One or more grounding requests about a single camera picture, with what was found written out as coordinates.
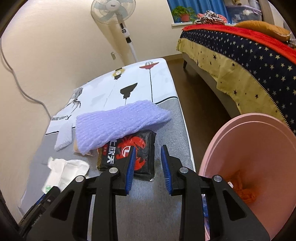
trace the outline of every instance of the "bed frame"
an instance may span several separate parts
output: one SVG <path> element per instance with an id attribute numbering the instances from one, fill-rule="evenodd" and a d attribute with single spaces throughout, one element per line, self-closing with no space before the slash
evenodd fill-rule
<path id="1" fill-rule="evenodd" d="M 237 108 L 237 105 L 235 102 L 231 99 L 229 95 L 226 95 L 225 93 L 221 92 L 216 88 L 217 82 L 213 79 L 213 77 L 203 69 L 201 69 L 197 63 L 195 63 L 194 60 L 192 60 L 188 54 L 182 53 L 184 64 L 183 68 L 186 69 L 187 64 L 189 64 L 197 73 L 198 75 L 207 83 L 207 85 L 211 88 L 211 90 L 215 93 L 215 95 L 218 97 L 228 114 L 231 118 L 234 118 L 238 115 L 240 115 L 240 112 Z"/>

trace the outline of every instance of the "electrical outlet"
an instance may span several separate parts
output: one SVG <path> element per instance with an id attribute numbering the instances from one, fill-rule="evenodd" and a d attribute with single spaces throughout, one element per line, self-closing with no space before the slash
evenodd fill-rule
<path id="1" fill-rule="evenodd" d="M 111 56 L 112 56 L 113 60 L 116 59 L 116 56 L 115 56 L 115 53 L 114 52 L 111 53 Z"/>

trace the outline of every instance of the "storage box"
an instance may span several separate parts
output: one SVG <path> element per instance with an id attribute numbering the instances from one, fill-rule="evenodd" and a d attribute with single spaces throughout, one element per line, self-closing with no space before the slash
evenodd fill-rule
<path id="1" fill-rule="evenodd" d="M 227 6 L 226 9 L 232 23 L 239 23 L 247 20 L 262 21 L 262 12 L 250 6 Z"/>
<path id="2" fill-rule="evenodd" d="M 250 4 L 250 7 L 253 7 L 257 10 L 261 10 L 261 6 L 258 0 L 249 0 L 249 4 Z"/>

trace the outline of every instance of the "standing fan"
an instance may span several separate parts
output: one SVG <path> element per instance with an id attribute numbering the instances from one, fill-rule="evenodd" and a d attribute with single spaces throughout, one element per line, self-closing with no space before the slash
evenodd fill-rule
<path id="1" fill-rule="evenodd" d="M 131 48 L 135 61 L 138 62 L 133 42 L 129 37 L 130 34 L 124 23 L 133 14 L 135 7 L 135 0 L 94 0 L 91 5 L 91 15 L 100 23 L 118 23 L 121 32 L 126 38 L 126 42 Z"/>

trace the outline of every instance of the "wooden floor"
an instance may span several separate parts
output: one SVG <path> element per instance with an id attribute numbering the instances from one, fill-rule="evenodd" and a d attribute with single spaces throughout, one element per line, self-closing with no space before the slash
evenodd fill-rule
<path id="1" fill-rule="evenodd" d="M 168 61 L 191 141 L 198 172 L 205 151 L 230 116 L 210 87 L 183 59 Z"/>

